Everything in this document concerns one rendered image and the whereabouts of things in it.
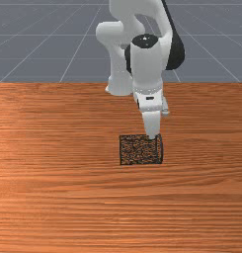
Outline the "dark mesh basket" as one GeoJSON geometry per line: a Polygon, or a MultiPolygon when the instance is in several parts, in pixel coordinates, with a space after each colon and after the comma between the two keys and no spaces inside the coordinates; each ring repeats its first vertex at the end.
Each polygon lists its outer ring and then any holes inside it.
{"type": "Polygon", "coordinates": [[[161,164],[164,148],[161,134],[150,139],[146,134],[121,135],[120,164],[161,164]]]}

